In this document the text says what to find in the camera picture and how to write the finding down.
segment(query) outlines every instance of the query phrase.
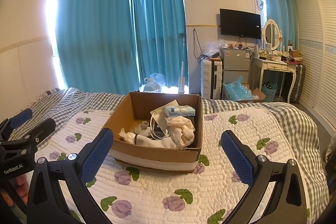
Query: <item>gingham bedding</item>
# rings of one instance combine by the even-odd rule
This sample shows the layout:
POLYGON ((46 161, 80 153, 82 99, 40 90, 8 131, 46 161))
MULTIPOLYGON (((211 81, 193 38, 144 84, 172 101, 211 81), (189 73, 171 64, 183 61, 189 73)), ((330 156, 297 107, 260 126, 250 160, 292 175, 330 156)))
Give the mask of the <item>gingham bedding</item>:
MULTIPOLYGON (((113 111, 124 98, 108 93, 85 93, 75 88, 55 91, 30 105, 33 119, 16 129, 10 139, 18 139, 45 118, 53 118, 58 132, 77 113, 87 109, 113 111)), ((203 114, 258 107, 273 114, 293 149, 306 177, 310 200, 310 220, 318 218, 329 202, 327 182, 319 153, 317 126, 304 112, 287 103, 247 103, 203 100, 203 114)))

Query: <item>black suitcase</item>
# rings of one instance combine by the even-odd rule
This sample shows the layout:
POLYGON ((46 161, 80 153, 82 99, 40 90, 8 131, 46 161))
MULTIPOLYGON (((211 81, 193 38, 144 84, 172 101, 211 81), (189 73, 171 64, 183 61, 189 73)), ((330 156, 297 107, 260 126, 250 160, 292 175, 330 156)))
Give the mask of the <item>black suitcase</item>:
MULTIPOLYGON (((306 66, 302 64, 296 65, 295 84, 294 84, 292 93, 289 98, 289 101, 291 103, 296 103, 296 104, 299 103, 301 93, 302 93, 303 83, 305 82, 305 74, 306 74, 306 66)), ((286 73, 285 82, 283 83, 283 89, 282 89, 283 98, 286 99, 286 101, 288 98, 290 87, 292 85, 292 80, 293 80, 293 74, 286 73)))

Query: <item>blue curtain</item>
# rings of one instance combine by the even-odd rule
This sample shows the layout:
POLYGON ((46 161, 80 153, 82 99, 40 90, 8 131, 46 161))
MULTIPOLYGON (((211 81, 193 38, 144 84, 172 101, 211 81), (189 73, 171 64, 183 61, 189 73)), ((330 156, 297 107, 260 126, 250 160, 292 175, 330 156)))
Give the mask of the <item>blue curtain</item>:
POLYGON ((273 19, 282 30, 283 45, 287 51, 288 40, 293 48, 298 46, 297 12, 295 0, 266 0, 267 19, 273 19))
POLYGON ((132 0, 141 78, 165 76, 166 85, 178 86, 181 62, 188 84, 183 0, 132 0))
POLYGON ((129 0, 58 0, 56 40, 68 86, 119 94, 139 88, 129 0))

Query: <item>bed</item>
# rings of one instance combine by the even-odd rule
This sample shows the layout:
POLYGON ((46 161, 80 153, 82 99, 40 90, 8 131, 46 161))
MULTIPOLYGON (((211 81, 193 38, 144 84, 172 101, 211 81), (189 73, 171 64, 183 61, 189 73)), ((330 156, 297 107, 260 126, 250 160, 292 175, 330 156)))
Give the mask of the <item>bed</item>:
MULTIPOLYGON (((75 88, 49 91, 29 106, 33 111, 33 118, 16 129, 10 139, 20 138, 39 122, 51 117, 56 122, 56 130, 39 147, 36 158, 45 156, 48 160, 62 159, 64 154, 78 152, 85 143, 91 140, 90 138, 94 138, 101 125, 104 124, 123 97, 123 95, 107 93, 85 93, 75 88), (70 131, 76 132, 78 131, 78 126, 83 126, 82 123, 84 122, 82 120, 80 120, 82 123, 78 123, 78 119, 82 119, 83 115, 94 117, 90 118, 89 129, 85 134, 76 135, 75 133, 74 137, 70 137, 72 134, 69 133, 70 131)), ((298 160, 307 185, 307 200, 309 202, 307 204, 309 209, 307 211, 307 222, 313 223, 327 206, 329 192, 320 160, 317 126, 312 119, 304 112, 287 103, 239 104, 233 101, 203 100, 203 114, 205 117, 208 117, 209 114, 247 110, 253 107, 271 113, 273 120, 276 121, 287 139, 286 142, 290 145, 293 155, 298 160)), ((205 147, 206 145, 208 144, 203 145, 204 150, 218 150, 218 145, 215 145, 217 148, 205 147)), ((209 181, 213 180, 213 174, 203 172, 204 165, 203 167, 200 165, 199 169, 195 169, 194 173, 182 175, 172 175, 169 172, 142 168, 125 169, 124 166, 120 166, 109 155, 103 165, 105 171, 101 172, 100 170, 96 180, 87 186, 92 196, 102 209, 106 211, 106 215, 113 223, 190 222, 211 224, 218 223, 219 220, 223 219, 223 216, 225 218, 225 210, 226 214, 228 214, 229 207, 219 211, 214 210, 213 214, 211 214, 211 198, 205 198, 202 189, 206 189, 207 183, 209 184, 209 181), (180 188, 179 190, 184 188, 193 189, 191 192, 194 193, 194 203, 190 207, 188 207, 188 202, 184 204, 185 209, 183 207, 184 210, 181 212, 179 209, 172 209, 172 204, 181 206, 180 199, 174 198, 174 196, 180 195, 178 190, 174 192, 174 189, 177 188, 180 188), (169 191, 175 193, 175 195, 167 196, 169 191), (153 205, 155 198, 160 200, 160 204, 157 207, 153 205)), ((226 172, 220 165, 213 164, 211 168, 217 175, 221 175, 221 172, 223 174, 226 172)), ((237 182, 238 188, 241 187, 243 189, 241 182, 235 182, 237 182)), ((69 208, 77 215, 76 207, 66 187, 62 184, 61 186, 69 208)), ((206 191, 212 189, 215 192, 219 187, 220 185, 211 184, 211 187, 208 187, 206 191)), ((236 204, 239 201, 239 195, 235 199, 236 201, 233 201, 232 204, 236 204)))

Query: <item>blue gripper pad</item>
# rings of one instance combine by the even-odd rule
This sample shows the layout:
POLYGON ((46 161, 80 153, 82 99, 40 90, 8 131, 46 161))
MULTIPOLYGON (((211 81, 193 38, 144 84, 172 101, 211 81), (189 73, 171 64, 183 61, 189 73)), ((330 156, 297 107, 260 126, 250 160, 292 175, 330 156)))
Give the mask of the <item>blue gripper pad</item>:
POLYGON ((95 178, 100 166, 106 158, 113 144, 113 133, 110 129, 103 128, 90 145, 93 146, 81 166, 80 178, 83 184, 95 178))
POLYGON ((242 150, 226 131, 222 133, 221 144, 241 182, 251 186, 254 182, 253 167, 242 150))
POLYGON ((14 116, 9 124, 9 126, 13 129, 18 128, 24 122, 27 122, 33 116, 33 112, 30 108, 25 109, 20 112, 18 115, 14 116))

